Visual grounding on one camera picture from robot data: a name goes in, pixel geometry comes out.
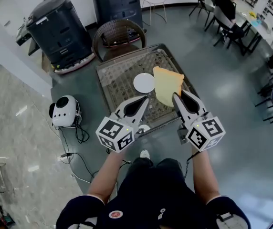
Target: shirt logo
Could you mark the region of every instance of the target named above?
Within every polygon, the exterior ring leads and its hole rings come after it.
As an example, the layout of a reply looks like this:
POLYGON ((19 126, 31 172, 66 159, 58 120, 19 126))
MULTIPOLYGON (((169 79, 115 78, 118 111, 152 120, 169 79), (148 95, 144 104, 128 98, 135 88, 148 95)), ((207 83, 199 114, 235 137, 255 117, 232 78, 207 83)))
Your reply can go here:
POLYGON ((121 218, 123 216, 123 212, 120 210, 115 210, 109 213, 109 217, 111 219, 118 219, 121 218))

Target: white robot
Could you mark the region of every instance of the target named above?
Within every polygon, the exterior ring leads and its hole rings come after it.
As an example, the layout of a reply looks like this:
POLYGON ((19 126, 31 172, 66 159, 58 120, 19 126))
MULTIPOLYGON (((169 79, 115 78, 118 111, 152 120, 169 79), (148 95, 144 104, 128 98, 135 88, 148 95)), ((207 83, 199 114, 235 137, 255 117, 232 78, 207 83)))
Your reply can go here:
POLYGON ((50 117, 54 127, 76 128, 81 123, 81 110, 78 101, 70 95, 65 95, 50 106, 50 117))
MULTIPOLYGON (((203 102, 190 92, 174 93, 172 101, 182 120, 178 135, 181 144, 191 142, 199 151, 215 146, 225 135, 219 119, 206 111, 203 102)), ((96 135, 102 145, 116 152, 131 145, 140 134, 139 124, 148 106, 146 96, 122 102, 115 112, 105 117, 96 135)))

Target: yellow sponge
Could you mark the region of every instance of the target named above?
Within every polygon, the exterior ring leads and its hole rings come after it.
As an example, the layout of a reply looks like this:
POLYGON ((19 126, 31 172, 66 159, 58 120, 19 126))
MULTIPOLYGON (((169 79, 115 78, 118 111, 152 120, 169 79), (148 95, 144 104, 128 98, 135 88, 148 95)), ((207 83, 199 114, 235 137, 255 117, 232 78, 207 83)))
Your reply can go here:
POLYGON ((156 66, 154 67, 154 77, 157 99, 166 106, 173 107, 172 95, 177 93, 181 96, 184 75, 156 66))

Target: white plate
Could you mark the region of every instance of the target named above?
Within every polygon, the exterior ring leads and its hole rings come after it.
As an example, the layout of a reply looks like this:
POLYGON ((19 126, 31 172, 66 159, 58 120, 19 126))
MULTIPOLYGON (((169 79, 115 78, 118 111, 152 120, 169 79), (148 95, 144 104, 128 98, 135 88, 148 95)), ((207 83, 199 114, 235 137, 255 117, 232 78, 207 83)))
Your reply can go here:
POLYGON ((148 73, 138 74, 133 80, 135 89, 143 94, 147 94, 155 89, 155 78, 148 73))
POLYGON ((144 131, 146 132, 150 130, 150 127, 148 125, 140 125, 139 129, 144 129, 144 131))

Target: marker cube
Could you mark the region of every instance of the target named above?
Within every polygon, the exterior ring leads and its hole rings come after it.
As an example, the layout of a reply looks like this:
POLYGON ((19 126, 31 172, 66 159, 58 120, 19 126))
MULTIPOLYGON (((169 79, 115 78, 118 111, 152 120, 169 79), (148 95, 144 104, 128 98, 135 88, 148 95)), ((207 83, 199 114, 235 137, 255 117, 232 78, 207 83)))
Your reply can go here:
POLYGON ((214 147, 226 134, 218 117, 193 123, 186 138, 199 151, 214 147))
POLYGON ((135 140, 132 127, 108 117, 103 119, 95 133, 101 145, 117 153, 128 147, 135 140))

